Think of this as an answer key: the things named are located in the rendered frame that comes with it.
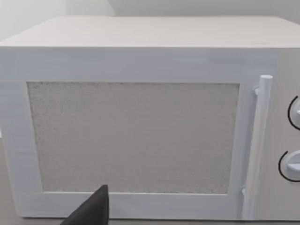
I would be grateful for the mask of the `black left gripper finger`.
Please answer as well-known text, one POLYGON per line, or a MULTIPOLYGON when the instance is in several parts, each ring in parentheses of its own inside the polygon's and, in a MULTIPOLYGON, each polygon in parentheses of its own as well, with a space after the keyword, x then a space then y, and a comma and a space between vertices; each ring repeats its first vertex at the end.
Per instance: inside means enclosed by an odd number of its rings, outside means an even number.
POLYGON ((109 192, 108 185, 102 185, 60 225, 108 225, 109 192))

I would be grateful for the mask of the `pale microwave door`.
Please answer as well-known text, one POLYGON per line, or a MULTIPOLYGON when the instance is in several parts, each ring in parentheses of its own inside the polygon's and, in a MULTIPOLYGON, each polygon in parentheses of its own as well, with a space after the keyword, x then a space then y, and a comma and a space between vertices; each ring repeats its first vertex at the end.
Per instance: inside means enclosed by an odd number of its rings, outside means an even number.
POLYGON ((17 214, 64 218, 107 184, 113 219, 240 219, 277 57, 0 47, 0 130, 17 214))

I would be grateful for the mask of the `pale microwave oven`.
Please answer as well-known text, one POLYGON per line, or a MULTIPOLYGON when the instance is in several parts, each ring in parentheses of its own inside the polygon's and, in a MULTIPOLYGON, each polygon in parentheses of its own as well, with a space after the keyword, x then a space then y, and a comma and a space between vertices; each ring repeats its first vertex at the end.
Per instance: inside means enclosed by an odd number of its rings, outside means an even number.
POLYGON ((300 131, 287 117, 290 102, 300 97, 300 72, 283 70, 300 50, 300 25, 257 16, 63 16, 12 36, 2 46, 276 49, 254 220, 300 220, 300 183, 278 172, 280 157, 300 150, 300 131))

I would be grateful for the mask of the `pale microwave knob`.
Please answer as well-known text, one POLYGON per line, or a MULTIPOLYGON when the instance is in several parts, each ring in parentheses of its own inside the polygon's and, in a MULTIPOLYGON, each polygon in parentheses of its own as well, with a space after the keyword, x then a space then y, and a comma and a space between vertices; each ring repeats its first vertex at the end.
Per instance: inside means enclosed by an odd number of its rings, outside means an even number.
POLYGON ((300 150, 286 151, 278 161, 278 172, 285 180, 300 183, 300 150))
POLYGON ((287 117, 290 125, 300 131, 300 97, 295 96, 287 109, 287 117))

